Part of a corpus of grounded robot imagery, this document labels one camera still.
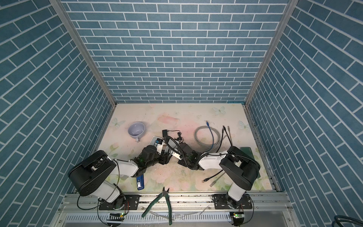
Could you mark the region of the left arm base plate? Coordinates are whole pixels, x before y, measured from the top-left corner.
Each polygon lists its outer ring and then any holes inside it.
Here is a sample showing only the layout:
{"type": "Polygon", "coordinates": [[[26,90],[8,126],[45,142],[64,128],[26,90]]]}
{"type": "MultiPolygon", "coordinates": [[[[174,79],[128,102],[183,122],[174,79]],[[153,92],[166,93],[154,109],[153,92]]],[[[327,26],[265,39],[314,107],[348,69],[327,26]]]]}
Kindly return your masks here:
{"type": "Polygon", "coordinates": [[[101,200],[101,202],[103,203],[99,206],[99,210],[101,211],[136,210],[138,208],[139,201],[140,201],[140,196],[137,194],[120,195],[112,203],[104,202],[104,200],[101,200]]]}

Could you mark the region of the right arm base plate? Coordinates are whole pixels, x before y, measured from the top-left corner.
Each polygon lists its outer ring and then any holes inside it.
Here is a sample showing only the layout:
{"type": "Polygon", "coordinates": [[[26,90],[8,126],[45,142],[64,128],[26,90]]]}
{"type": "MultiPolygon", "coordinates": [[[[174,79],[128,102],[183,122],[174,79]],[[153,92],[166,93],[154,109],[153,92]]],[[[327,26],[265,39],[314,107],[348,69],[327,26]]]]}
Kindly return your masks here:
{"type": "Polygon", "coordinates": [[[212,201],[216,210],[253,208],[251,197],[248,194],[244,194],[239,201],[235,201],[227,194],[214,194],[212,201]]]}

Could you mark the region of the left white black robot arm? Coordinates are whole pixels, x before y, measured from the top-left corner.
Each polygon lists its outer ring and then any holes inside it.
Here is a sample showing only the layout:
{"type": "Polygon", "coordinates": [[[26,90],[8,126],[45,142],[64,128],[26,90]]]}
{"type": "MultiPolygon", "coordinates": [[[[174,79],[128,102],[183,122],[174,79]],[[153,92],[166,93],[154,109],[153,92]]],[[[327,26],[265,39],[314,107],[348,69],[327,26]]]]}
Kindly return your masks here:
{"type": "Polygon", "coordinates": [[[171,159],[170,152],[157,150],[153,145],[146,146],[134,159],[123,161],[111,159],[99,150],[75,165],[69,172],[71,180],[80,196],[94,195],[108,203],[121,197],[117,184],[107,182],[110,175],[118,177],[139,177],[156,164],[166,165],[171,159]]]}

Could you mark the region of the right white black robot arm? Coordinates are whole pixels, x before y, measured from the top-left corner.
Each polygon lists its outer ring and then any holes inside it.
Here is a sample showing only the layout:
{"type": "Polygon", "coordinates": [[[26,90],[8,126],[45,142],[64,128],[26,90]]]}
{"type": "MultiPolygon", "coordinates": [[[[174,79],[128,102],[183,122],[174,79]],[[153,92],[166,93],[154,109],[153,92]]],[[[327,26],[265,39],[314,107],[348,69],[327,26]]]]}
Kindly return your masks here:
{"type": "Polygon", "coordinates": [[[226,194],[226,202],[234,209],[241,206],[242,197],[251,190],[261,168],[256,160],[235,146],[218,153],[183,152],[178,164],[191,170],[223,170],[233,182],[226,194]]]}

